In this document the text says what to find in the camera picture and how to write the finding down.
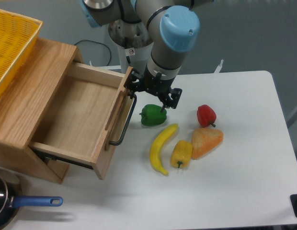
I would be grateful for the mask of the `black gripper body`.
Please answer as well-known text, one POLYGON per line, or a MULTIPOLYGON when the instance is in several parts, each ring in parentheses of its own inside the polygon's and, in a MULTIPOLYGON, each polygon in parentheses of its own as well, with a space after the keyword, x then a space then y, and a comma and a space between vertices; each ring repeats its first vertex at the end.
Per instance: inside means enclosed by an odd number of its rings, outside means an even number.
POLYGON ((147 92, 157 96, 161 102, 174 102, 175 96, 172 97, 173 89, 171 88, 174 79, 163 80, 161 73, 156 76, 150 73, 141 76, 136 69, 131 69, 124 87, 131 92, 147 92))

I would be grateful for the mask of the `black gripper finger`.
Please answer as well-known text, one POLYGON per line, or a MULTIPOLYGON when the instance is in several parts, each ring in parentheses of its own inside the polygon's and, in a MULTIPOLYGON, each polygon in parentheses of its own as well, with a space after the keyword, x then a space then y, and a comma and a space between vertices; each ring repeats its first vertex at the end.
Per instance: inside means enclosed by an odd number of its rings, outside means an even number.
POLYGON ((162 108, 160 112, 163 113, 163 111, 168 107, 168 96, 162 96, 161 102, 162 102, 162 108))
POLYGON ((182 89, 181 88, 173 88, 170 89, 170 98, 171 98, 171 104, 170 107, 172 109, 176 109, 178 102, 180 100, 181 94, 182 94, 182 89))

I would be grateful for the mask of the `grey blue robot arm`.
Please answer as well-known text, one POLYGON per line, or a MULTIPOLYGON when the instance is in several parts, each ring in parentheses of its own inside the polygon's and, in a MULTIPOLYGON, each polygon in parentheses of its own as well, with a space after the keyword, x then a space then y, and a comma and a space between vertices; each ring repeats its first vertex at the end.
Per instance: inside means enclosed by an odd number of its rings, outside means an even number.
POLYGON ((125 87, 131 93, 158 97, 163 109, 176 108, 182 90, 172 88, 189 51, 196 43, 200 21, 194 8, 203 0, 82 0, 92 27, 108 25, 111 39, 124 50, 125 87))

